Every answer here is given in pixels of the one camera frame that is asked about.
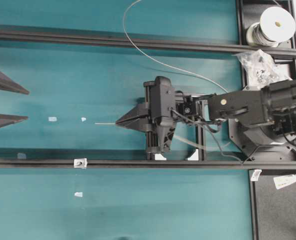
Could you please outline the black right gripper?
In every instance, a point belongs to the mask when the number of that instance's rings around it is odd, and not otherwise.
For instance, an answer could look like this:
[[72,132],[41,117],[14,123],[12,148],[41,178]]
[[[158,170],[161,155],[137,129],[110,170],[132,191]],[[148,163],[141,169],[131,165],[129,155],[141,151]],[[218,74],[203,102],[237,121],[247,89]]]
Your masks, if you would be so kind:
[[115,124],[119,127],[146,132],[146,157],[170,151],[176,129],[172,111],[176,109],[175,89],[171,80],[157,76],[144,83],[146,102],[137,104]]

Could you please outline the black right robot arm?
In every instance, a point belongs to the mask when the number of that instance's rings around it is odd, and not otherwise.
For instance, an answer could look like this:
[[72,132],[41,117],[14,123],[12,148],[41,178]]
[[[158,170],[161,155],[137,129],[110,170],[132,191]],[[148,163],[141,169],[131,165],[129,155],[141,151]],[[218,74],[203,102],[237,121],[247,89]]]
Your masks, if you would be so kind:
[[247,129],[275,126],[274,133],[296,134],[296,80],[271,83],[260,90],[188,95],[175,90],[170,79],[158,76],[144,83],[145,101],[118,119],[119,127],[144,132],[146,152],[170,151],[178,122],[206,127],[238,119]]

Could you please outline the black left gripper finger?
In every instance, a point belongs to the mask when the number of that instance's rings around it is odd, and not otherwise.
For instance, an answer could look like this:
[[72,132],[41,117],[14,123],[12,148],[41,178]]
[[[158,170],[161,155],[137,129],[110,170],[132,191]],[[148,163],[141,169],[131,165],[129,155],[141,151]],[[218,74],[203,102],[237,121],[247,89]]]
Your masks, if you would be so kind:
[[27,120],[27,116],[0,114],[0,128]]
[[0,91],[29,95],[30,92],[0,71]]

